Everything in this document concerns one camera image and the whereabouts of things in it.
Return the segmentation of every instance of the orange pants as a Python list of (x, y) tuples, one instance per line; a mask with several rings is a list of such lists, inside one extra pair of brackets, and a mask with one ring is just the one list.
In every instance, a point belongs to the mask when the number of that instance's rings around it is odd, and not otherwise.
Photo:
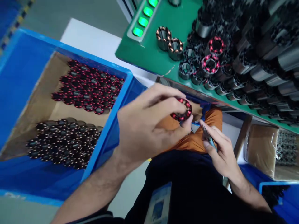
[[(222, 110), (214, 107), (206, 112), (205, 123), (209, 126), (216, 126), (220, 131), (222, 131)], [(167, 116), (157, 124), (157, 128), (164, 128), (166, 130), (174, 130), (180, 126), (179, 122), (174, 120), (171, 116)], [(203, 147), (202, 141), (202, 127), (200, 126), (195, 133), (190, 133), (186, 135), (181, 140), (179, 140), (173, 147), (168, 150), (190, 150), (199, 153), (206, 153)]]

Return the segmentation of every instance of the copper winding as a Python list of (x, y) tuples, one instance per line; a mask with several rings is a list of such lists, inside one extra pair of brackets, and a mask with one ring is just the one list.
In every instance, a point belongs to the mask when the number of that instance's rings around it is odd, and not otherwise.
[[(179, 43), (180, 48), (174, 50), (173, 47), (172, 47), (172, 44), (171, 44), (173, 42)], [(183, 43), (178, 38), (172, 38), (171, 41), (168, 43), (168, 48), (171, 50), (171, 52), (181, 52), (181, 51), (183, 51)]]
[[(167, 34), (168, 34), (167, 39), (166, 38), (161, 39), (161, 37), (160, 37), (160, 32), (161, 31), (167, 32)], [(169, 42), (169, 41), (171, 41), (171, 32), (167, 29), (167, 27), (159, 26), (159, 28), (156, 31), (156, 37), (157, 37), (157, 40), (162, 40), (162, 41), (165, 41), (165, 42)]]

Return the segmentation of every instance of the pliers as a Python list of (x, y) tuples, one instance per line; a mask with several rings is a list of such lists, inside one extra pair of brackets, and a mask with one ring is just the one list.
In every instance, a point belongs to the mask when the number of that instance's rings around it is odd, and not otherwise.
[(213, 138), (210, 136), (206, 128), (203, 126), (202, 129), (203, 129), (204, 138), (210, 143), (211, 146), (213, 146), (216, 149), (216, 151), (218, 151), (217, 147), (215, 146)]

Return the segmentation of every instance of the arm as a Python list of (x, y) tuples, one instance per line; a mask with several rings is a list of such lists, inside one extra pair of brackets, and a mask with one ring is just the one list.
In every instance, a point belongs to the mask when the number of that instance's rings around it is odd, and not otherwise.
[(239, 167), (238, 173), (239, 174), (237, 174), (235, 177), (229, 178), (230, 188), (232, 192), (242, 201), (251, 205), (254, 209), (272, 213), (266, 200), (257, 191), (257, 189), (255, 189), (255, 187), (244, 177)]
[(139, 164), (125, 164), (115, 153), (64, 202), (52, 223), (68, 223), (105, 207), (117, 194), (125, 177)]
[(239, 168), (230, 139), (215, 126), (209, 127), (202, 120), (200, 124), (206, 127), (208, 133), (217, 143), (218, 152), (208, 141), (204, 141), (203, 145), (207, 153), (211, 156), (216, 170), (221, 175), (228, 177), (233, 194), (252, 208), (271, 213), (271, 209), (265, 199), (248, 182)]
[(186, 111), (174, 96), (186, 97), (177, 89), (155, 84), (118, 111), (118, 147), (111, 158), (64, 202), (52, 224), (68, 223), (99, 211), (115, 197), (130, 172), (190, 132), (192, 115), (176, 130), (156, 128), (171, 113)]

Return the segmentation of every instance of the green workbench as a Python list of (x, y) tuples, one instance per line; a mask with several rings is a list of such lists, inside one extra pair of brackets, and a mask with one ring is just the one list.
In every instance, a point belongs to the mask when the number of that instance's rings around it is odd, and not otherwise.
[(248, 106), (242, 106), (237, 101), (230, 101), (226, 96), (218, 95), (215, 90), (206, 90), (203, 85), (194, 85), (191, 80), (183, 80), (178, 76), (179, 62), (173, 61), (167, 52), (160, 50), (156, 40), (156, 30), (159, 26), (166, 26), (172, 33), (172, 37), (179, 38), (185, 45), (187, 36), (191, 32), (191, 24), (197, 17), (197, 11), (202, 6), (201, 0), (182, 0), (179, 7), (174, 7), (168, 3), (168, 0), (160, 0), (156, 14), (149, 24), (148, 30), (141, 43), (132, 40), (127, 36), (128, 26), (122, 41), (115, 53), (120, 60), (133, 64), (151, 73), (163, 76), (163, 78), (174, 82), (179, 86), (184, 85), (190, 89), (204, 94), (214, 101), (223, 102), (239, 111), (245, 112), (260, 119), (266, 120), (278, 127), (285, 128), (299, 134), (299, 128), (290, 127), (287, 124), (281, 124), (277, 120), (270, 119), (267, 116), (260, 116), (256, 110)]

